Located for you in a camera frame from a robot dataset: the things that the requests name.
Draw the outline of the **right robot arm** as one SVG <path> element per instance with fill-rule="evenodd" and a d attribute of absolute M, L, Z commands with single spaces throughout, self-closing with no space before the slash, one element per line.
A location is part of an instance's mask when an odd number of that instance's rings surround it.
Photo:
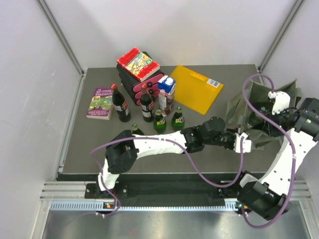
<path fill-rule="evenodd" d="M 232 186 L 237 199 L 267 221 L 288 210 L 298 167 L 319 141 L 319 101 L 306 98 L 286 126 L 284 141 L 268 171 L 260 179 L 245 172 Z"/>

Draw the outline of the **grape juice carton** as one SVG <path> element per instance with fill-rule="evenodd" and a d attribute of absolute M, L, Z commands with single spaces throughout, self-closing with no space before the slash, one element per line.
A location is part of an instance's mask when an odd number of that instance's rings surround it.
<path fill-rule="evenodd" d="M 164 75 L 158 80 L 159 108 L 164 116 L 168 116 L 174 107 L 176 80 Z"/>

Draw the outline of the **cola bottle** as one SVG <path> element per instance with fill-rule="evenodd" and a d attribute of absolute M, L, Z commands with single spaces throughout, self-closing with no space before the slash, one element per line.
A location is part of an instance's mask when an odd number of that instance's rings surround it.
<path fill-rule="evenodd" d="M 143 118 L 146 122 L 153 122 L 154 120 L 154 103 L 153 99 L 148 92 L 146 84 L 141 86 L 141 97 L 140 97 L 141 109 Z"/>
<path fill-rule="evenodd" d="M 118 90 L 116 84 L 111 85 L 112 89 L 112 102 L 114 109 L 116 110 L 119 120 L 122 122 L 128 122 L 131 119 L 131 115 L 128 109 L 127 102 L 124 96 Z"/>

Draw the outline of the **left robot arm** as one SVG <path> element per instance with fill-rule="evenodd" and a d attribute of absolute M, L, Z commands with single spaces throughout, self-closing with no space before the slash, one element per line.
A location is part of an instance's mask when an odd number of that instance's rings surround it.
<path fill-rule="evenodd" d="M 105 163 L 95 190 L 101 197 L 109 197 L 119 175 L 129 171 L 138 159 L 168 153 L 196 153 L 206 145 L 235 150 L 239 142 L 236 130 L 227 129 L 219 117 L 169 134 L 146 136 L 125 130 L 106 145 Z"/>

